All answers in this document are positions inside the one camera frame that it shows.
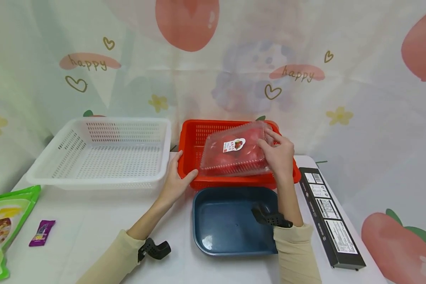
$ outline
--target white table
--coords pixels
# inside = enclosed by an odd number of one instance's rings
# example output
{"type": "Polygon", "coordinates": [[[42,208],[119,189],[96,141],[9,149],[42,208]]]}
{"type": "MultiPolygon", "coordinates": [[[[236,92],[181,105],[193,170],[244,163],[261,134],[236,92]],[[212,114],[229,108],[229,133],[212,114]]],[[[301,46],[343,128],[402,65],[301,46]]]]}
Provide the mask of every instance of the white table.
{"type": "MultiPolygon", "coordinates": [[[[296,156],[299,167],[317,168],[309,156],[296,156]]],[[[30,186],[25,177],[15,190],[30,186]]],[[[312,224],[301,188],[296,186],[303,219],[312,224]]],[[[4,284],[75,283],[105,251],[122,228],[129,228],[150,207],[157,192],[64,191],[45,187],[27,222],[6,253],[11,277],[4,284]],[[28,247],[42,220],[57,220],[42,247],[28,247]]],[[[167,240],[172,253],[163,260],[146,257],[123,283],[279,283],[276,255],[253,258],[214,258],[202,253],[192,238],[191,189],[166,214],[151,234],[156,244],[167,240]]],[[[341,215],[367,267],[359,271],[333,269],[317,231],[312,247],[324,284],[387,284],[341,206],[341,215]]]]}

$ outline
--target red plastic basket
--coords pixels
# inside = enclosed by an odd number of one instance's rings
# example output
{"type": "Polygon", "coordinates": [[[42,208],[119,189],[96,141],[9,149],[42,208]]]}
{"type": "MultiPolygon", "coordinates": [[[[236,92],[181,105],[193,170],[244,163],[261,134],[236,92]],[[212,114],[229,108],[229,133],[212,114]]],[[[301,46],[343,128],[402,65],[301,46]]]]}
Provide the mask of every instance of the red plastic basket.
{"type": "MultiPolygon", "coordinates": [[[[273,131],[279,133],[278,125],[270,120],[265,120],[273,131]]],[[[186,120],[183,123],[180,134],[179,150],[183,150],[183,156],[178,161],[178,174],[184,178],[195,168],[199,169],[202,153],[204,152],[205,140],[208,135],[249,123],[249,121],[227,121],[227,120],[186,120]]],[[[301,173],[295,160],[293,161],[293,181],[299,182],[301,173]]],[[[259,176],[247,177],[218,177],[201,176],[200,174],[192,181],[191,187],[196,191],[207,187],[225,186],[264,186],[270,189],[276,188],[276,181],[272,174],[261,174],[259,176]]]]}

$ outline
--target clear plastic lid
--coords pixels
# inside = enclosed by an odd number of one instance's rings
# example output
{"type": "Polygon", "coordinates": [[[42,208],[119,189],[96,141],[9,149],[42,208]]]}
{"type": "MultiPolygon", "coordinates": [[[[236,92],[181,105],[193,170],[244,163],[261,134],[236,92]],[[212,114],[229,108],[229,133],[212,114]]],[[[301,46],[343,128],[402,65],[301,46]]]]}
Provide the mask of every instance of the clear plastic lid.
{"type": "Polygon", "coordinates": [[[207,137],[200,162],[204,176],[254,176],[270,171],[259,139],[273,146],[273,138],[265,133],[271,127],[263,121],[254,121],[207,137]]]}

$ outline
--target green package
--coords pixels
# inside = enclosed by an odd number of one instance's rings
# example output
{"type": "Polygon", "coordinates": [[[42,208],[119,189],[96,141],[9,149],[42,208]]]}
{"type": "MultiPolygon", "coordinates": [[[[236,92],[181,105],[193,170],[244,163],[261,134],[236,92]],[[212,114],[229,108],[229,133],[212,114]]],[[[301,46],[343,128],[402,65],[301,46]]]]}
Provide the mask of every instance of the green package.
{"type": "Polygon", "coordinates": [[[0,280],[9,277],[4,252],[19,233],[38,200],[41,186],[0,195],[0,280]]]}

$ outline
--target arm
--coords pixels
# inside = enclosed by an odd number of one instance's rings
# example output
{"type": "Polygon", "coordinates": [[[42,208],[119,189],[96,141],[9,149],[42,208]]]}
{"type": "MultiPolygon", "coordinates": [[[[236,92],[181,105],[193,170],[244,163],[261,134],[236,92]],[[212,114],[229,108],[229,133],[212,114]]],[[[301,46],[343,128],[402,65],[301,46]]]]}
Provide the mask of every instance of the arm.
{"type": "Polygon", "coordinates": [[[184,179],[177,173],[178,159],[182,151],[172,159],[168,177],[157,200],[148,211],[128,230],[121,230],[105,253],[85,272],[77,284],[119,284],[123,278],[139,265],[139,249],[156,227],[160,219],[171,209],[197,176],[191,171],[184,179]]]}
{"type": "Polygon", "coordinates": [[[291,228],[274,228],[273,237],[279,258],[281,284],[320,284],[320,273],[311,246],[312,227],[303,222],[293,183],[293,143],[271,130],[267,131],[280,144],[269,146],[264,140],[259,146],[265,153],[278,186],[278,210],[291,228]]]}

